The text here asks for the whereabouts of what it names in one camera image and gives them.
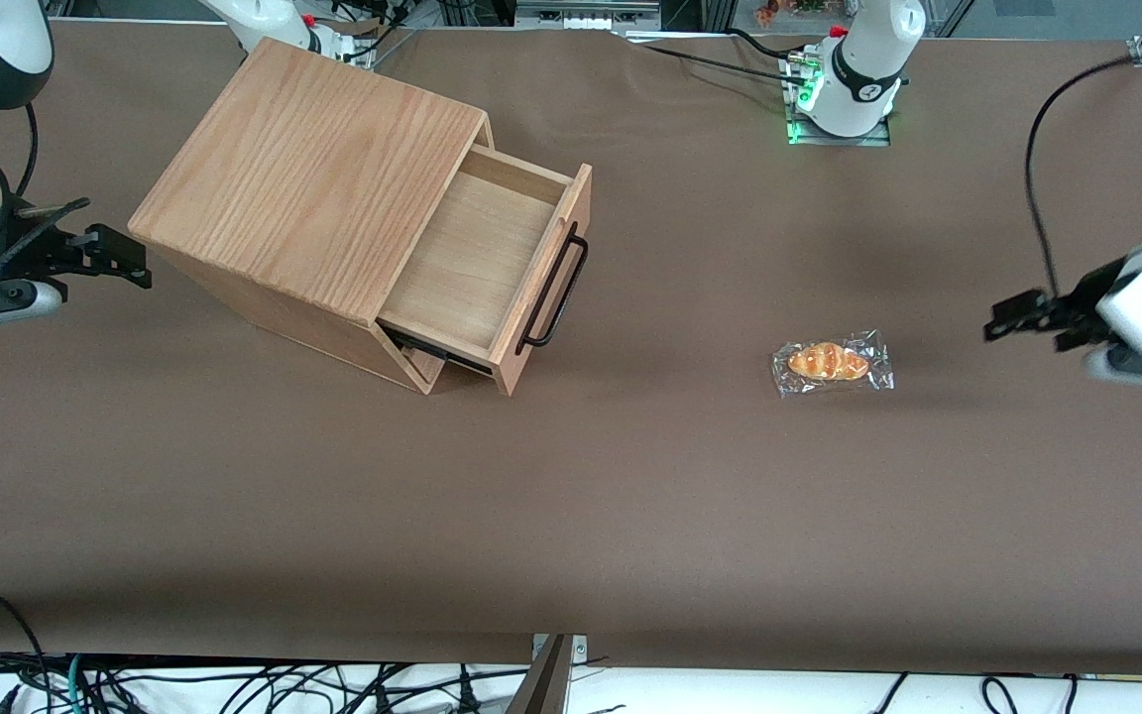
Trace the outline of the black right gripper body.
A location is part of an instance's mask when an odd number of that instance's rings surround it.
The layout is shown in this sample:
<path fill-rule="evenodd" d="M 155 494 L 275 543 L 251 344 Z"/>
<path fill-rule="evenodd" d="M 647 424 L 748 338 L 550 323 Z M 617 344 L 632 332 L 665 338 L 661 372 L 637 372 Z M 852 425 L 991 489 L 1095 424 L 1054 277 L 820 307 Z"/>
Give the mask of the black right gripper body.
<path fill-rule="evenodd" d="M 49 260 L 51 252 L 67 252 L 72 235 L 62 230 L 61 220 L 15 220 L 14 207 L 0 227 L 0 280 L 29 275 Z"/>

